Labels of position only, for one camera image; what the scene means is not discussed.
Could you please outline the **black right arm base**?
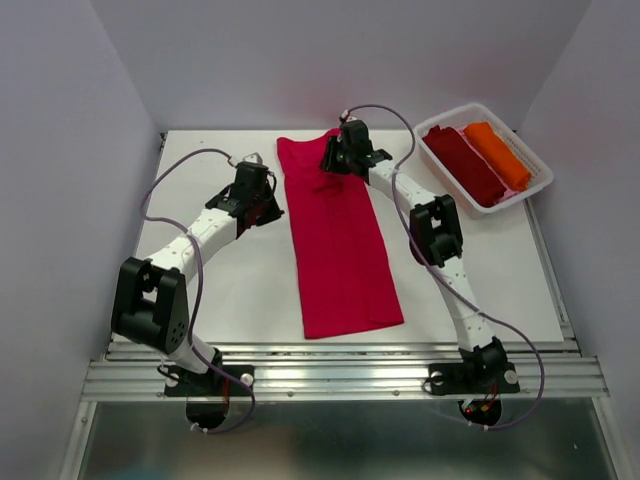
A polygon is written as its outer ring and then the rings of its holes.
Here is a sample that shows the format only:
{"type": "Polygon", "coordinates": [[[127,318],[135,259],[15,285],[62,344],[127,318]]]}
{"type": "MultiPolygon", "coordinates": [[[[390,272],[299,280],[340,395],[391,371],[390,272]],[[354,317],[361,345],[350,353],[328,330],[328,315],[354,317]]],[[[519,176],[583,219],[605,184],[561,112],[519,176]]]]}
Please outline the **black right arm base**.
{"type": "Polygon", "coordinates": [[[502,342],[493,337],[484,347],[472,351],[459,349],[457,363],[431,363],[422,389],[435,396],[480,395],[493,392],[515,394],[520,392],[515,365],[507,358],[502,342]]]}

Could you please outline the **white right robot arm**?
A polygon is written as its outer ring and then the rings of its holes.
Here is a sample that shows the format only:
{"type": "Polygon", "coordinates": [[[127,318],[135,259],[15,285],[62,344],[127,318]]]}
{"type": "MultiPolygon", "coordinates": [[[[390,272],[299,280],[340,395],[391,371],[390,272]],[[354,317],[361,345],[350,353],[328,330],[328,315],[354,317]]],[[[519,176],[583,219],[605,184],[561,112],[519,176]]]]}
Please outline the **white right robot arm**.
{"type": "Polygon", "coordinates": [[[436,195],[401,172],[393,157],[377,149],[367,125],[350,114],[340,118],[339,133],[329,136],[320,168],[328,173],[358,177],[394,203],[416,261],[438,283],[456,332],[463,384],[482,390],[496,378],[493,363],[506,353],[488,319],[475,304],[466,275],[463,235],[455,200],[436,195]]]}

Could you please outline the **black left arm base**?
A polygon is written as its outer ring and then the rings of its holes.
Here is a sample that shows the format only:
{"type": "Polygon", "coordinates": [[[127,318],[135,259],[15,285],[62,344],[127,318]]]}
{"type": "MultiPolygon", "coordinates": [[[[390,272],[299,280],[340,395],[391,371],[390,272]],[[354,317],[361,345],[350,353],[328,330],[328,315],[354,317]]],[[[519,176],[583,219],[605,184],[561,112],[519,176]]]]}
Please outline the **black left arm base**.
{"type": "Polygon", "coordinates": [[[248,383],[242,377],[254,377],[255,367],[251,364],[227,364],[223,354],[214,349],[212,363],[226,374],[240,382],[232,382],[208,369],[204,374],[196,374],[176,365],[158,366],[156,371],[164,378],[164,395],[167,397],[222,397],[223,395],[249,397],[245,386],[251,388],[253,380],[248,383]]]}

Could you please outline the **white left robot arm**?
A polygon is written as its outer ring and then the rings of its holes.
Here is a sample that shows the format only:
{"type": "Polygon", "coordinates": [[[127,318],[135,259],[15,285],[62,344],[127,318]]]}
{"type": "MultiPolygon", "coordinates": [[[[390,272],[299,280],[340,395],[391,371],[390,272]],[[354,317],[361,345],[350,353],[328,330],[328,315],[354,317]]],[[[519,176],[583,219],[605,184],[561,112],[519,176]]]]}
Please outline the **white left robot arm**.
{"type": "Polygon", "coordinates": [[[199,393],[215,392],[223,373],[219,351],[194,333],[204,293],[204,266],[245,231],[282,217],[275,187],[267,166],[240,162],[234,181],[205,204],[190,226],[153,219],[178,228],[179,236],[151,256],[131,257],[120,267],[112,332],[187,370],[188,382],[199,393]]]}

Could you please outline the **crimson red t shirt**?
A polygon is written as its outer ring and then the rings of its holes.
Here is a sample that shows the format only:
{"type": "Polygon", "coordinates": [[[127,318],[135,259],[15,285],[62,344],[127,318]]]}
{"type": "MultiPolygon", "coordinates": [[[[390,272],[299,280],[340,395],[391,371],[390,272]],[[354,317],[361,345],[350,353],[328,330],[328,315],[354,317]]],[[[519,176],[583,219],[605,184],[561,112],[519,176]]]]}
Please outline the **crimson red t shirt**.
{"type": "Polygon", "coordinates": [[[298,289],[306,338],[324,339],[403,324],[376,215],[363,180],[320,164],[333,131],[280,137],[298,289]]]}

